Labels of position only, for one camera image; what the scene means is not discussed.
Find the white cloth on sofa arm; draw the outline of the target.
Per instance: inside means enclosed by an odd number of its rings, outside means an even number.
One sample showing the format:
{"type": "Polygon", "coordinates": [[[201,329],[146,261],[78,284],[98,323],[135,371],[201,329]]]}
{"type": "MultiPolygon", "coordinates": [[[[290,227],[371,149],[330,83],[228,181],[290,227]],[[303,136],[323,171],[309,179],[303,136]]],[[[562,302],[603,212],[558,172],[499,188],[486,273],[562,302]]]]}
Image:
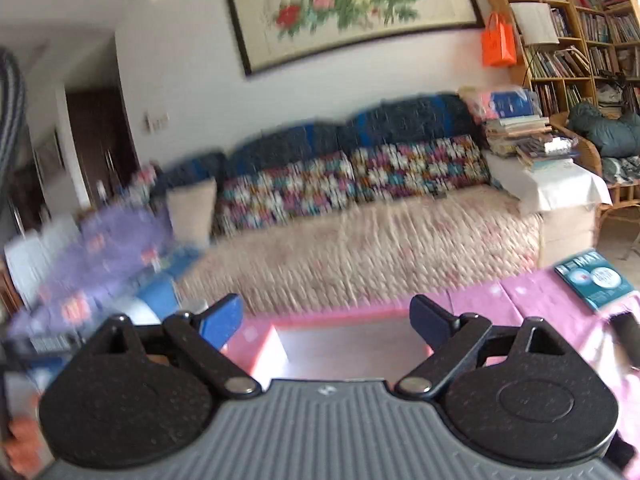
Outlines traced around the white cloth on sofa arm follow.
{"type": "Polygon", "coordinates": [[[522,214],[612,204],[605,180],[579,165],[563,162],[529,171],[517,158],[484,156],[491,182],[520,201],[522,214]]]}

